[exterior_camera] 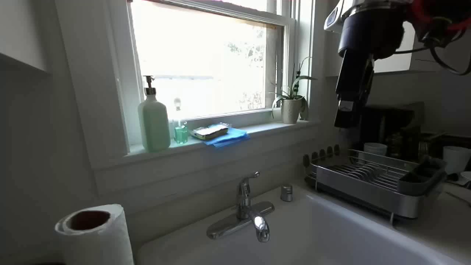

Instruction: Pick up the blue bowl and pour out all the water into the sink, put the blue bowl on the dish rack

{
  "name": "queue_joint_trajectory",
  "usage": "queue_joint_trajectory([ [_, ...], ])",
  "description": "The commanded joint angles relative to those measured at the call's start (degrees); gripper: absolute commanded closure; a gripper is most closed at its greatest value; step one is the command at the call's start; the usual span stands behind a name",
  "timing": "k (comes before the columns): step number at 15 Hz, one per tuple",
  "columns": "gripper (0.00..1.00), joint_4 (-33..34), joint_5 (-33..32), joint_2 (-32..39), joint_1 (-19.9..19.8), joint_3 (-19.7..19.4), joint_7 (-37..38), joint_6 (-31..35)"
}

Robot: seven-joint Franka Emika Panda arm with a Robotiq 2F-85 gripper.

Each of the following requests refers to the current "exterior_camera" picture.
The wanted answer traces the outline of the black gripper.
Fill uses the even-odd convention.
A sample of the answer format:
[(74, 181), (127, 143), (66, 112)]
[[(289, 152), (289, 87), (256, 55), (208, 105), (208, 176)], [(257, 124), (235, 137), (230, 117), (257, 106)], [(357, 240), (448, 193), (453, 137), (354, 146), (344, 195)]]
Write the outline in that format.
[(335, 86), (335, 127), (356, 127), (366, 105), (372, 83), (372, 59), (367, 53), (345, 50)]

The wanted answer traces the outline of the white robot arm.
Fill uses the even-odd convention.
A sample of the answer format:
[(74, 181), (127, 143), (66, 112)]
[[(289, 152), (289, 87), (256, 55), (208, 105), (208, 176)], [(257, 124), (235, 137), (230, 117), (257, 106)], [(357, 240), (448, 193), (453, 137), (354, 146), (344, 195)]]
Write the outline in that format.
[(373, 62), (398, 55), (404, 22), (417, 34), (419, 50), (428, 50), (441, 68), (454, 75), (471, 73), (471, 64), (457, 71), (435, 52), (469, 28), (471, 0), (338, 0), (323, 21), (325, 31), (339, 31), (335, 127), (351, 128), (359, 123), (370, 92)]

